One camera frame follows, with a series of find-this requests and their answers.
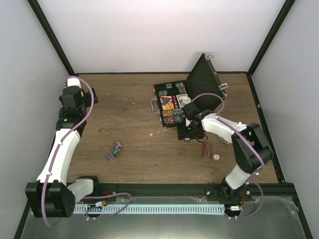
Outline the black poker set case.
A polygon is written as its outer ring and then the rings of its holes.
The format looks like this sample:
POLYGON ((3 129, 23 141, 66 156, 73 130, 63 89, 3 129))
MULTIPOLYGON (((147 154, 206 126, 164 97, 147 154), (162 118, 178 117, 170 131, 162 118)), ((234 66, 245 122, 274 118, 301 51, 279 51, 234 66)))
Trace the black poker set case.
POLYGON ((160 103, 161 96, 171 96, 174 103, 174 108, 181 108, 180 103, 176 99, 176 95, 180 95, 177 87, 175 86, 176 83, 184 83, 186 94, 191 100, 203 93, 214 93, 222 99, 227 97, 225 89, 228 88, 228 84, 222 83, 220 81, 219 76, 211 63, 211 58, 211 55, 206 55, 203 53, 185 80, 165 82, 154 85, 155 100, 157 101, 157 105, 159 107, 157 113, 160 114, 160 120, 163 127, 175 127, 182 124, 182 122, 164 124, 162 117, 163 110, 160 103))

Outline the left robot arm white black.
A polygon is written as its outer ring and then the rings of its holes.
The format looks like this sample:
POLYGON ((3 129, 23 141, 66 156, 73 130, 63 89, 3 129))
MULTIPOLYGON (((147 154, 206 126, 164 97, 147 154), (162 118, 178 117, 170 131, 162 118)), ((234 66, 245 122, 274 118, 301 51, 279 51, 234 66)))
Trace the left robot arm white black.
POLYGON ((62 107, 47 162, 36 181, 27 183, 25 188, 33 215, 43 219, 70 217, 76 203, 84 197, 97 201, 102 195, 95 176, 81 176, 70 185, 66 180, 87 118, 98 102, 96 93, 83 79, 70 76, 64 82, 59 100, 62 107))

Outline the striped chip roll by arm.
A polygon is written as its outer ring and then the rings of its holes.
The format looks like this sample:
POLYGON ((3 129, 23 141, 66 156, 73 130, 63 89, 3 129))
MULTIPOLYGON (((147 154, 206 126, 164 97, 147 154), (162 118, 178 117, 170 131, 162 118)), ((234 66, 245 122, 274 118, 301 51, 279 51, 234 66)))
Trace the striped chip roll by arm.
POLYGON ((218 136, 218 138, 223 142, 225 143, 226 145, 229 145, 231 144, 231 142, 229 140, 227 140, 226 138, 222 137, 222 136, 218 136))

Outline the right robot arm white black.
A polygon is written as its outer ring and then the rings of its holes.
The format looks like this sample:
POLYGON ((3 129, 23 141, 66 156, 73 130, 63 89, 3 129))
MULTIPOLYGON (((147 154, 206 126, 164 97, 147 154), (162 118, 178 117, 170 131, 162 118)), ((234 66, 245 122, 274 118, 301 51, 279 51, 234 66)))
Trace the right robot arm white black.
POLYGON ((213 110, 201 111, 195 103, 187 104, 182 110, 184 117, 177 126, 178 139, 199 140, 208 132, 232 144, 236 164, 222 180, 219 191, 224 199, 234 200, 247 180, 263 170, 274 158, 274 151, 261 126, 257 123, 234 122, 213 110))

